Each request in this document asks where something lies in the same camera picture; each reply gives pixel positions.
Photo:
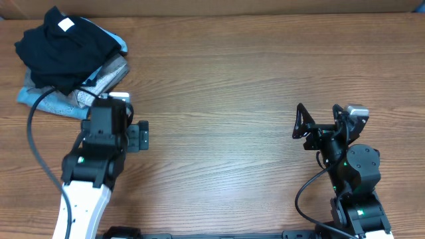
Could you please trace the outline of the black t-shirt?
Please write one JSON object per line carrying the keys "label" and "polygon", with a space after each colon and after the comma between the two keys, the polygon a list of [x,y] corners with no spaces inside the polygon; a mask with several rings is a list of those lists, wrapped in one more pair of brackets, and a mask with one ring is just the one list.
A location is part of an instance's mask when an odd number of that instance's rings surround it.
{"label": "black t-shirt", "polygon": [[120,45],[94,23],[52,7],[41,26],[23,33],[15,51],[31,70],[35,88],[50,86],[68,95],[119,54]]}

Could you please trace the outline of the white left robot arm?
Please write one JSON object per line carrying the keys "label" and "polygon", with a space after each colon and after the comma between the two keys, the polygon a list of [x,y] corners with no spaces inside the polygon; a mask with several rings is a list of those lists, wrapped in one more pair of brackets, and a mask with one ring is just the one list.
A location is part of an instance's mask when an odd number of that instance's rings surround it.
{"label": "white left robot arm", "polygon": [[95,238],[128,153],[149,148],[149,123],[133,123],[128,94],[93,101],[90,118],[62,160],[64,195],[54,238]]}

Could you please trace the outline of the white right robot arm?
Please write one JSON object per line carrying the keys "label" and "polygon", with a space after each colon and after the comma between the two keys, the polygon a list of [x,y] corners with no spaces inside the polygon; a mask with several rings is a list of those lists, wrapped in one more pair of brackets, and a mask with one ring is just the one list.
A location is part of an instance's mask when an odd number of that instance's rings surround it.
{"label": "white right robot arm", "polygon": [[[321,171],[297,192],[295,208],[313,230],[286,230],[283,238],[393,238],[390,222],[375,191],[381,179],[380,152],[356,144],[369,120],[369,110],[360,105],[332,107],[333,123],[319,124],[303,104],[296,108],[292,137],[305,138],[306,150],[316,152]],[[335,197],[330,200],[332,220],[320,222],[301,211],[299,198],[320,176],[328,174]]]}

